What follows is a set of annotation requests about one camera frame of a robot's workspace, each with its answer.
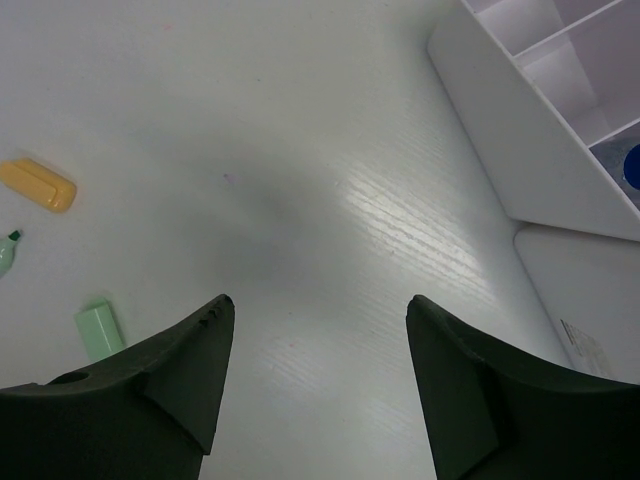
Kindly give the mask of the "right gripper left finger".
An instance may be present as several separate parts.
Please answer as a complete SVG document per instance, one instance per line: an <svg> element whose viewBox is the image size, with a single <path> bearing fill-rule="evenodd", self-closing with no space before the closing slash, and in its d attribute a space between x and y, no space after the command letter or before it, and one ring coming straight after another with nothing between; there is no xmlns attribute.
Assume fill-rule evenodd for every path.
<svg viewBox="0 0 640 480"><path fill-rule="evenodd" d="M1 391L4 479L196 479L214 442L235 308L174 326L47 384Z"/></svg>

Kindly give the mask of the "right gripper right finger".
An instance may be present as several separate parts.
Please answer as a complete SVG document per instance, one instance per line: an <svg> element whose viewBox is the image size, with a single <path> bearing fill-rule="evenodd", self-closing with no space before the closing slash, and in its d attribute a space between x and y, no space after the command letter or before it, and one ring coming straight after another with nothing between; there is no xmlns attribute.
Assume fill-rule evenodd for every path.
<svg viewBox="0 0 640 480"><path fill-rule="evenodd" d="M422 295L406 328L437 478L638 478L638 386L536 357Z"/></svg>

